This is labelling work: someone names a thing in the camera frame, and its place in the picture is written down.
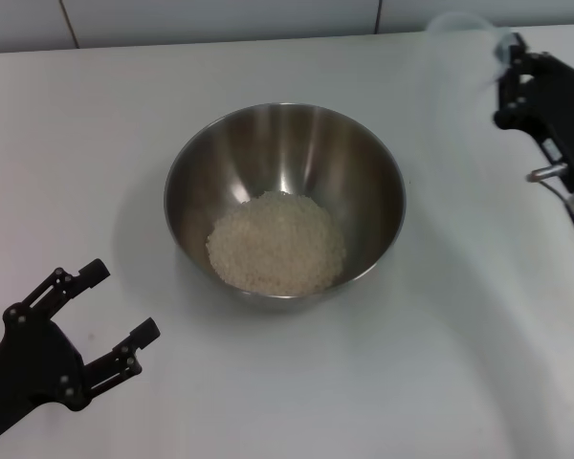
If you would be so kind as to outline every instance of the white table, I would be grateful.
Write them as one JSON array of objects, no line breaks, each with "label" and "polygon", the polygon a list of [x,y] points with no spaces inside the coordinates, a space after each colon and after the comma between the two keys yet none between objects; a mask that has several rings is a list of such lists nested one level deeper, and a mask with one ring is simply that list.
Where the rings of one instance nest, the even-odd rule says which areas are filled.
[{"label": "white table", "polygon": [[[523,32],[574,65],[574,27]],[[37,409],[0,458],[574,458],[574,233],[523,180],[544,164],[535,145],[491,123],[493,87],[451,117],[451,151],[421,142],[408,113],[421,40],[0,55],[0,338],[9,305],[95,257],[112,276],[55,317],[83,358],[147,317],[162,331],[140,376],[80,413]],[[286,317],[200,282],[163,211],[186,141],[269,101],[363,123],[408,194],[378,269]]]}]

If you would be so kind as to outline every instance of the uncooked rice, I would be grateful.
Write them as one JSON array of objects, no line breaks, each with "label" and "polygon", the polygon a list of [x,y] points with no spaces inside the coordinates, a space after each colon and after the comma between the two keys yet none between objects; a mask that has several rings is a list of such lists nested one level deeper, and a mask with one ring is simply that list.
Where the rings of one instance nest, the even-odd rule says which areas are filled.
[{"label": "uncooked rice", "polygon": [[309,295],[332,285],[346,256],[327,210],[306,196],[268,191],[215,222],[210,263],[225,282],[266,295]]}]

